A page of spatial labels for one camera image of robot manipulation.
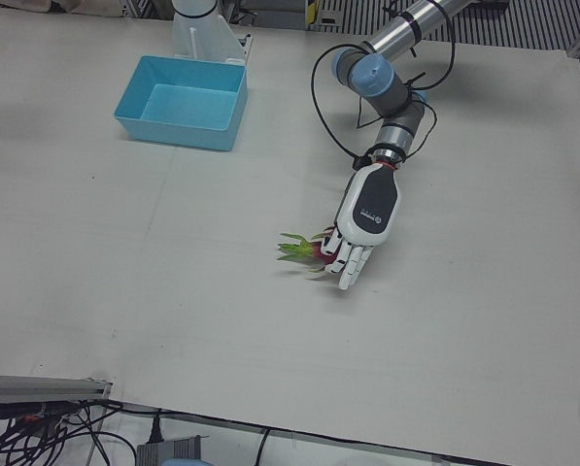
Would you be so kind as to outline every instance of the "white tabletop surface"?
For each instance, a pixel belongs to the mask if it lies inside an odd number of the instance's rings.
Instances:
[[[106,378],[126,401],[521,466],[580,465],[580,74],[459,46],[349,292],[278,262],[331,222],[350,160],[308,91],[333,35],[254,30],[234,151],[113,119],[170,22],[0,10],[0,374]],[[445,44],[396,61],[445,67]],[[342,139],[357,99],[323,67]],[[428,127],[423,123],[421,135]]]

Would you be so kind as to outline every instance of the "robotic hand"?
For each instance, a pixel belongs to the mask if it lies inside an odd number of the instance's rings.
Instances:
[[[374,246],[389,236],[397,211],[399,194],[395,184],[395,167],[375,162],[358,170],[348,182],[335,218],[335,228],[321,247],[323,254],[337,252],[327,272],[342,272],[341,289],[355,283]]]
[[[360,47],[341,50],[333,60],[337,80],[383,118],[376,143],[362,158],[367,166],[350,178],[332,234],[321,246],[322,254],[337,254],[325,270],[341,273],[341,289],[355,283],[374,247],[389,236],[400,199],[394,174],[409,156],[424,115],[425,95],[406,85],[389,60],[413,48],[471,1],[420,0]]]

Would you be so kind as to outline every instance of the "black cable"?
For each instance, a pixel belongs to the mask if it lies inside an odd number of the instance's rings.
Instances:
[[[271,430],[272,429],[268,428],[263,433],[263,437],[261,438],[261,443],[259,444],[259,451],[257,452],[257,458],[255,460],[254,466],[259,466],[259,462],[261,461],[261,454],[263,453],[263,446],[266,444],[266,439],[268,438],[268,435],[270,435]]]
[[[429,136],[429,133],[432,132],[432,130],[434,129],[434,127],[436,126],[436,122],[438,121],[438,117],[436,116],[436,111],[434,110],[434,108],[428,104],[427,102],[424,102],[422,99],[420,100],[413,100],[413,102],[417,102],[422,104],[424,107],[429,108],[432,111],[432,115],[434,116],[434,120],[432,121],[432,126],[429,128],[429,130],[427,131],[426,135],[424,136],[424,139],[422,140],[422,142],[419,144],[419,147],[416,148],[415,150],[413,150],[411,153],[409,153],[408,155],[406,155],[406,160],[408,160],[410,157],[412,157],[413,155],[415,155],[417,152],[419,152],[422,147],[424,146],[424,144],[427,141],[427,137]]]
[[[363,100],[363,98],[361,96],[359,96],[358,97],[357,129],[362,129],[364,127],[369,126],[370,124],[374,124],[376,121],[380,121],[381,119],[383,119],[381,116],[378,116],[377,118],[372,119],[371,121],[369,121],[367,123],[361,123],[360,116],[361,116],[362,111],[363,111],[362,100]]]
[[[86,419],[82,419],[81,416],[78,416],[78,419],[85,424],[85,427],[88,430],[88,433],[90,434],[93,443],[97,447],[99,454],[101,454],[102,458],[104,459],[106,466],[111,466],[111,460],[108,457],[108,453],[106,453],[104,446],[100,442],[97,435],[95,435],[95,431],[93,430],[93,424],[90,423],[91,422],[91,411],[90,411],[89,407],[85,407],[85,414],[86,414]]]
[[[333,140],[333,142],[337,145],[337,147],[339,149],[341,149],[342,151],[347,153],[349,156],[351,156],[354,160],[356,160],[359,158],[358,155],[355,154],[354,152],[352,152],[351,150],[349,150],[348,148],[346,148],[343,144],[341,144],[341,142],[335,137],[335,135],[332,133],[332,131],[328,127],[328,124],[326,123],[326,121],[324,120],[324,116],[322,115],[322,111],[320,110],[320,105],[318,105],[318,98],[316,97],[316,73],[318,71],[318,66],[320,65],[322,60],[329,53],[331,53],[332,51],[335,51],[335,50],[339,50],[339,49],[356,49],[356,50],[362,51],[365,54],[368,54],[367,50],[365,50],[363,47],[358,46],[356,44],[339,44],[337,46],[331,47],[328,50],[325,50],[318,57],[315,64],[313,65],[313,70],[311,72],[311,98],[313,99],[313,105],[316,108],[316,113],[318,114],[318,117],[320,118],[320,121],[322,122],[322,125],[323,125],[324,129],[326,130],[326,133],[328,133],[328,136],[330,136],[330,139]]]
[[[441,15],[445,18],[445,23],[447,24],[447,31],[449,33],[449,40],[450,40],[450,43],[452,45],[452,51],[451,51],[451,55],[449,58],[449,66],[447,67],[447,71],[445,71],[443,76],[441,76],[436,82],[434,82],[432,84],[423,85],[423,86],[419,86],[419,87],[413,86],[413,90],[434,89],[435,87],[437,87],[438,85],[443,83],[449,77],[450,73],[452,72],[452,69],[454,68],[454,62],[456,61],[456,31],[454,30],[454,25],[452,24],[452,19],[447,14],[445,9],[443,7],[441,7],[438,3],[436,3],[435,0],[426,0],[426,1],[429,2],[430,4],[432,4],[441,13]]]

